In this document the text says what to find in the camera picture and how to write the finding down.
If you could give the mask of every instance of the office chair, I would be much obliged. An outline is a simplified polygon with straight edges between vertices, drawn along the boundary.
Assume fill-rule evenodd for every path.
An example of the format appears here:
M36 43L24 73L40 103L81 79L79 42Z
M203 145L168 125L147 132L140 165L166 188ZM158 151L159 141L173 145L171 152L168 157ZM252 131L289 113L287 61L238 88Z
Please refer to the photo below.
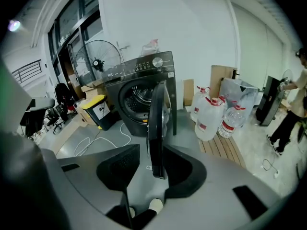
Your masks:
M20 121L25 126L25 136L30 138L34 133L43 127L46 110L52 108L55 101L52 98L34 98Z
M46 118L49 119L47 126L55 125L55 127L53 129L53 134L55 133L57 128L62 129L62 124L65 123L65 121L57 123L57 121L59 120L59 115L53 108L48 109L48 114L47 114Z

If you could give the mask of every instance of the white cable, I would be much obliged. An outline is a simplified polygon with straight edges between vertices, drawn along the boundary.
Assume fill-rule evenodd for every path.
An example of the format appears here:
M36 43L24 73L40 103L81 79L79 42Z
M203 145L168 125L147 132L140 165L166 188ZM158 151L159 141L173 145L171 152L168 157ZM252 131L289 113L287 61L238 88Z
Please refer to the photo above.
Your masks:
M123 135L129 137L129 141L124 145L124 146L126 146L126 145L128 145L128 144L131 142L131 137L128 136L127 134L123 133L123 132L121 131L121 128L123 127L123 125L124 125L124 123L120 126L120 132L121 132L121 134L123 134ZM80 152L78 152L78 153L76 154L76 150L78 149L79 145L80 145L82 142L84 142L86 139L89 140L89 143L88 143ZM114 145L114 143L113 143L112 141L110 141L110 140L108 140L108 139L106 139L106 138L104 138L104 137L98 137L98 138L96 138L96 139L93 140L93 141L91 141L90 138L87 137L87 138L83 139L82 141L80 141L79 144L76 146L76 148L75 148L75 150L74 150L74 152L73 152L74 156L77 157L77 156L79 156L79 155L82 156L83 154L85 154L85 152L87 151L88 147L89 147L94 141L96 141L96 140L98 140L98 139L106 140L106 141L110 142L115 148L118 148L117 146Z
M123 125L124 125L124 123L123 123L123 124L121 125L121 127L120 127L120 132L121 132L123 135L129 137L129 141L128 141L125 145L123 145L123 147L124 147L124 146L128 145L128 144L131 142L131 137L128 136L128 135L126 135L125 133L123 133L123 132L121 131L121 128L123 127Z

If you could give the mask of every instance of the sneaker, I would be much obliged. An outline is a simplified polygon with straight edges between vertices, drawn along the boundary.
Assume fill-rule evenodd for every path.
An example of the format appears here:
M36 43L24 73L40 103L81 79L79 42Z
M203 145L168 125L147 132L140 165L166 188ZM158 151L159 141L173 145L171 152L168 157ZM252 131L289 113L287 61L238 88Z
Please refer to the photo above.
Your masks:
M154 198L149 204L149 209L152 209L159 214L159 212L163 209L162 201L158 198Z
M273 149L277 155L282 156L283 151L278 151L278 148L273 148Z
M273 147L273 148L275 149L275 147L274 147L274 142L271 142L271 136L267 135L267 139L268 139L268 141L269 141L271 147Z
M134 218L135 217L135 210L134 210L134 208L129 207L129 211L130 211L131 218Z

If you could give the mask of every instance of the plastic bag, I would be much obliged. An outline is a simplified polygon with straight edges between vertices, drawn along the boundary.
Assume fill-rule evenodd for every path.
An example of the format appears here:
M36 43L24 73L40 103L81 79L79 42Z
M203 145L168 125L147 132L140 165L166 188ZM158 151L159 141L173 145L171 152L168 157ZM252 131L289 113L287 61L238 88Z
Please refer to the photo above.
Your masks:
M144 45L140 57L160 53L160 48L158 45L158 39L151 40L148 44Z

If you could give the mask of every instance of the white sticker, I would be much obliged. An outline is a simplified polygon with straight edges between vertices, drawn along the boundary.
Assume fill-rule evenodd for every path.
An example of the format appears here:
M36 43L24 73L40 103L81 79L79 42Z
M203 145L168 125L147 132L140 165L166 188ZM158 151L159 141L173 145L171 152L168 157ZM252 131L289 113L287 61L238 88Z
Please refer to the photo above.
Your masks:
M174 77L174 72L173 72L173 71L172 71L172 72L169 72L169 73L168 73L168 77L169 77L169 78L173 78L173 77Z
M99 120L102 119L104 116L106 116L110 112L106 102L103 102L99 104L98 106L94 107L93 111Z

